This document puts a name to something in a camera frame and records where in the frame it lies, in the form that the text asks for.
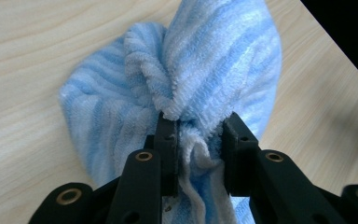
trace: wooden table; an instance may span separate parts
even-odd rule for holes
[[[179,1],[0,1],[0,223],[25,223],[67,182],[92,185],[58,89],[75,65],[137,21],[168,25]],[[297,1],[268,0],[283,70],[262,148],[287,153],[339,194],[358,183],[358,71]]]

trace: light blue towel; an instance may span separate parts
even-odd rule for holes
[[[281,63],[263,0],[184,0],[168,29],[134,24],[82,62],[61,88],[62,109],[98,186],[121,174],[160,111],[181,120],[180,192],[163,199],[163,223],[249,223],[248,199],[223,185],[221,121],[235,111],[260,137]]]

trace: towel fold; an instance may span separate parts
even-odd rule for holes
[[[264,132],[281,72],[280,38],[262,0],[184,0],[169,28],[136,23],[82,62],[60,100],[80,159],[98,186],[156,130],[181,120],[179,197],[163,223],[251,223],[248,199],[230,198],[221,122],[237,112]]]

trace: light wood surface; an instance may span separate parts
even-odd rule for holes
[[[77,63],[137,21],[168,25],[179,1],[0,1],[0,223],[26,223],[68,182],[92,185],[58,104]],[[358,71],[299,1],[268,1],[283,45],[262,148],[339,194],[358,183]]]

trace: terry cloth fabric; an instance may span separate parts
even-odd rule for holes
[[[181,121],[180,192],[163,199],[163,223],[248,223],[248,199],[230,198],[224,188],[221,121],[235,111],[260,137],[281,63],[264,1],[184,0],[168,29],[137,23],[90,55],[60,99],[77,153],[98,186],[121,174],[162,111]]]

